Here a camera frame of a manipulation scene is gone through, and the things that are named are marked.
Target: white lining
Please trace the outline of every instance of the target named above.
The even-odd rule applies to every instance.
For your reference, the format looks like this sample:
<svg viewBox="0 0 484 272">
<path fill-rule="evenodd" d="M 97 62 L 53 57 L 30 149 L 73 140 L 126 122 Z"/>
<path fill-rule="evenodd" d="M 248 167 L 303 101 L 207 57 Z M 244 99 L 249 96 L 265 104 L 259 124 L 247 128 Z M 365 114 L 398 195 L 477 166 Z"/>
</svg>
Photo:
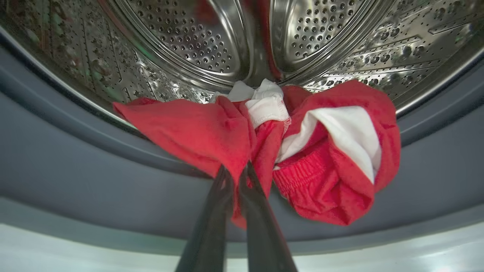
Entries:
<svg viewBox="0 0 484 272">
<path fill-rule="evenodd" d="M 336 147 L 374 184 L 381 163 L 381 146 L 370 116 L 360 106 L 318 108 L 306 112 L 301 131 L 283 140 L 276 163 L 301 151 L 318 122 L 326 127 Z"/>
</svg>

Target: stainless steel drum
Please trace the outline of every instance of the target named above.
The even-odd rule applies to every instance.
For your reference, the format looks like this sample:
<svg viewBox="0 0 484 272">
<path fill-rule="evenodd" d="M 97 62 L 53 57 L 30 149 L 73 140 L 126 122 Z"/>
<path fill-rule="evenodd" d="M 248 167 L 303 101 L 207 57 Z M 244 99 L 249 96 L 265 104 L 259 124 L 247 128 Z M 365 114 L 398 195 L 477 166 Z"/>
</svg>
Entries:
<svg viewBox="0 0 484 272">
<path fill-rule="evenodd" d="M 0 0 L 1 33 L 66 94 L 207 103 L 237 80 L 351 79 L 403 114 L 484 51 L 482 0 Z"/>
</svg>

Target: red fabric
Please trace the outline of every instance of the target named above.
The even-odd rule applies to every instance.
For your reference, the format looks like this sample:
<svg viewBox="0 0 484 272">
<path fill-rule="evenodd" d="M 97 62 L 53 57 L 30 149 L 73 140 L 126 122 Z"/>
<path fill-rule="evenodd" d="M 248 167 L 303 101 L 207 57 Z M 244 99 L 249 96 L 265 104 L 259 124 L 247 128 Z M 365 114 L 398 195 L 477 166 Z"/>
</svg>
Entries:
<svg viewBox="0 0 484 272">
<path fill-rule="evenodd" d="M 268 121 L 254 131 L 245 101 L 232 103 L 223 96 L 215 104 L 205 105 L 183 99 L 161 103 L 148 98 L 113 105 L 155 144 L 213 178 L 224 165 L 235 181 L 232 221 L 237 226 L 246 227 L 238 181 L 249 159 L 269 196 L 284 122 Z"/>
<path fill-rule="evenodd" d="M 299 133 L 307 111 L 321 107 L 361 106 L 369 114 L 382 149 L 375 185 L 342 153 L 321 124 L 298 154 L 279 163 L 273 172 L 277 187 L 302 217 L 349 225 L 371 208 L 375 192 L 396 175 L 400 164 L 400 132 L 395 107 L 388 97 L 356 80 L 310 95 L 301 87 L 283 87 L 292 107 L 291 126 L 284 135 Z"/>
</svg>

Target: laundry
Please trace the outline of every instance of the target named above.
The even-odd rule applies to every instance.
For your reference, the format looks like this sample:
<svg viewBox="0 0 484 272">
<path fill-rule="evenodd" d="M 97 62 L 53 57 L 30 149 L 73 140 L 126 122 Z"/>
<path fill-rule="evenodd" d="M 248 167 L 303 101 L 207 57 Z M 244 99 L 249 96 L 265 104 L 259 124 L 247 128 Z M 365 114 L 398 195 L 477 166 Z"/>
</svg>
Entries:
<svg viewBox="0 0 484 272">
<path fill-rule="evenodd" d="M 398 171 L 395 107 L 355 80 L 317 94 L 283 91 L 292 124 L 273 172 L 277 188 L 302 217 L 351 224 Z"/>
<path fill-rule="evenodd" d="M 274 83 L 265 80 L 254 91 L 240 82 L 228 97 L 236 100 L 247 96 L 247 92 L 253 98 L 248 100 L 251 102 L 248 107 L 246 101 L 231 102 L 223 95 L 215 103 L 205 105 L 183 99 L 161 103 L 148 98 L 113 105 L 153 143 L 213 178 L 224 165 L 237 185 L 242 170 L 251 160 L 268 196 L 289 115 L 282 90 Z M 257 120 L 255 128 L 251 120 Z M 232 221 L 245 228 L 237 186 L 235 189 Z"/>
<path fill-rule="evenodd" d="M 296 212 L 348 225 L 395 176 L 400 134 L 386 95 L 357 81 L 318 94 L 264 80 L 242 82 L 214 103 L 140 98 L 115 110 L 155 144 L 213 178 L 236 181 L 232 221 L 245 227 L 237 182 L 250 160 L 269 196 L 274 180 Z"/>
</svg>

